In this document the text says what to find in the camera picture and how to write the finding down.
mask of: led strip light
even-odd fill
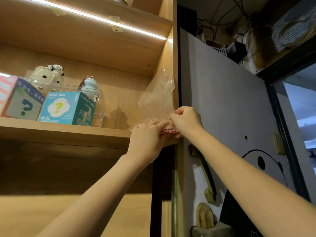
[[[78,10],[75,10],[75,9],[72,9],[72,8],[69,8],[69,7],[65,7],[65,6],[62,6],[62,5],[53,3],[53,2],[46,1],[46,0],[29,0],[29,1],[33,1],[33,2],[44,4],[44,5],[48,5],[48,6],[51,6],[51,7],[55,7],[55,8],[58,8],[58,9],[62,9],[62,10],[67,11],[67,12],[71,12],[71,13],[74,13],[74,14],[85,16],[85,17],[88,17],[88,18],[91,18],[91,19],[94,19],[94,20],[102,21],[102,22],[108,23],[110,25],[119,26],[119,27],[122,27],[124,29],[135,31],[135,32],[138,32],[138,33],[141,33],[141,34],[144,34],[144,35],[147,35],[147,36],[155,37],[155,38],[158,38],[158,39],[161,39],[161,40],[166,40],[166,37],[162,37],[162,36],[159,36],[159,35],[147,32],[147,31],[143,31],[143,30],[131,27],[131,26],[127,26],[127,25],[124,25],[124,24],[121,24],[121,23],[117,23],[117,22],[114,22],[114,21],[111,21],[111,20],[108,20],[108,19],[104,19],[102,17],[91,15],[89,13],[78,11]]]

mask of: person's right hand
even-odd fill
[[[192,131],[203,129],[201,116],[193,107],[182,106],[170,114],[169,117],[176,129],[187,137]]]

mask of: plastic bag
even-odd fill
[[[138,102],[142,115],[141,123],[150,120],[169,120],[169,115],[174,111],[173,89],[173,73],[167,73],[163,66],[149,83]]]

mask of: door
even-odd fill
[[[278,155],[275,149],[272,135],[278,134],[278,128],[264,81],[182,29],[180,57],[182,105],[193,106],[200,113],[208,133],[259,170],[295,191],[287,158]],[[208,187],[199,161],[189,155],[189,144],[185,139],[184,236],[189,236],[190,228],[196,225],[197,205],[207,203],[204,190]],[[217,191],[215,204],[209,205],[217,220],[236,225],[236,221],[227,218],[227,213],[231,218],[244,213],[240,212],[241,208],[227,188],[209,168]],[[260,236],[246,215],[238,219],[235,228],[241,226],[243,229],[235,229],[236,236]]]

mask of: forearm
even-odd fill
[[[122,156],[117,163],[38,237],[100,236],[124,194],[144,166]]]
[[[203,129],[187,138],[201,151],[264,236],[312,236],[315,207],[247,163]]]

